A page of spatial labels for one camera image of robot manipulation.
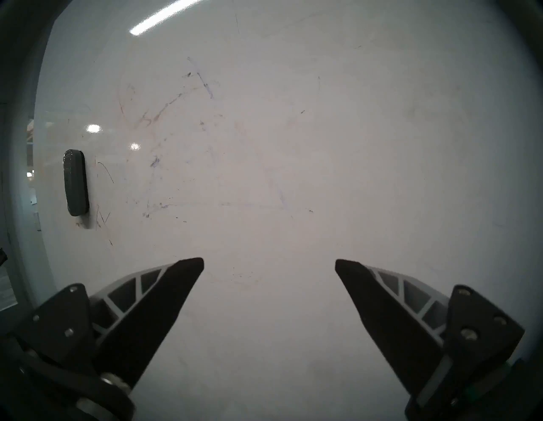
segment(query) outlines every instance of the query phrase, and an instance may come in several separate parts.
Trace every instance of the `screw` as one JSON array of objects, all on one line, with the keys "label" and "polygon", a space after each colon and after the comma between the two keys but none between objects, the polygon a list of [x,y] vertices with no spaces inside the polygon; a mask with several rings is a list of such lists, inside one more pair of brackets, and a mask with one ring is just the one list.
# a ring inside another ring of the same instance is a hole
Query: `screw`
[{"label": "screw", "polygon": [[460,331],[460,334],[464,337],[466,341],[476,341],[479,337],[477,332],[470,328],[464,328]]},{"label": "screw", "polygon": [[503,316],[494,316],[494,321],[498,324],[501,324],[502,326],[505,326],[507,324],[507,320]]}]

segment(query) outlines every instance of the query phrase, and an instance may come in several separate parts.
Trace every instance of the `white wall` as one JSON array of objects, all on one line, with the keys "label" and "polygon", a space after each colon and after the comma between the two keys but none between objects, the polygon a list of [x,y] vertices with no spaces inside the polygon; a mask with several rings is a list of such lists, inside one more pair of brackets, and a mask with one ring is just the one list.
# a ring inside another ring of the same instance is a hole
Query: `white wall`
[{"label": "white wall", "polygon": [[[129,33],[165,4],[72,2],[36,98],[59,287],[206,262],[134,390],[140,419],[402,419],[339,257],[468,284],[526,328],[515,357],[531,350],[543,84],[493,3],[215,0]],[[88,221],[66,209],[69,148]]]}]

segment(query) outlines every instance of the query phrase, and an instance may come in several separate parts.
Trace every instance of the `bolt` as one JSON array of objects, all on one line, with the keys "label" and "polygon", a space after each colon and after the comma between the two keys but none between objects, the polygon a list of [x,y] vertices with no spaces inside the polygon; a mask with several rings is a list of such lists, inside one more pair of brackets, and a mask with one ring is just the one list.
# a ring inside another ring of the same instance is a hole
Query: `bolt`
[{"label": "bolt", "polygon": [[503,316],[494,316],[494,321],[498,324],[501,324],[502,326],[505,326],[507,324],[507,320]]},{"label": "bolt", "polygon": [[460,334],[466,341],[476,341],[478,338],[477,332],[470,328],[464,328],[460,331]]}]

